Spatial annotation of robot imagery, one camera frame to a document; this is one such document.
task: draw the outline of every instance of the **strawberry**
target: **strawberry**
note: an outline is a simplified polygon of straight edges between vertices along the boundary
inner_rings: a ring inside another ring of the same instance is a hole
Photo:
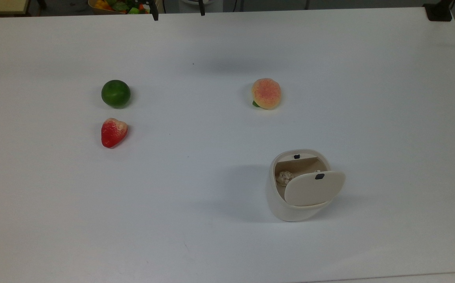
[[[128,125],[114,118],[105,120],[101,126],[101,143],[104,147],[114,147],[128,134]]]

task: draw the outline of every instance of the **open lid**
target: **open lid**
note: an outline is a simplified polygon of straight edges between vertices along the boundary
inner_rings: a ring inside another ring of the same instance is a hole
[[[285,189],[285,201],[291,206],[312,206],[330,201],[343,187],[343,172],[324,171],[303,174],[292,179]]]

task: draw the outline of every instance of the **peach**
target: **peach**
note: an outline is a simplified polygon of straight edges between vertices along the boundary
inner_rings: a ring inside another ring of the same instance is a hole
[[[282,98],[280,85],[272,79],[258,79],[252,86],[254,103],[264,109],[273,109]]]

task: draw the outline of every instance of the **green fruit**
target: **green fruit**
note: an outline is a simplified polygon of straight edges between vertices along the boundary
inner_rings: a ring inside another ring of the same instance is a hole
[[[138,14],[140,11],[138,11],[138,9],[136,9],[135,7],[131,8],[130,11],[128,12],[128,14]]]
[[[129,86],[118,79],[107,82],[101,89],[103,101],[114,108],[123,108],[130,100],[130,97]]]

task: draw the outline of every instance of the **white table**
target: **white table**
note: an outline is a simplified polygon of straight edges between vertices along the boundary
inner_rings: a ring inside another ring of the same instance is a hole
[[[251,83],[283,89],[272,111]],[[133,90],[123,110],[100,98]],[[130,125],[109,150],[107,118]],[[272,159],[346,173],[274,217]],[[455,22],[424,9],[0,18],[0,283],[455,272]]]
[[[455,274],[427,274],[368,279],[328,281],[329,283],[455,283]]]

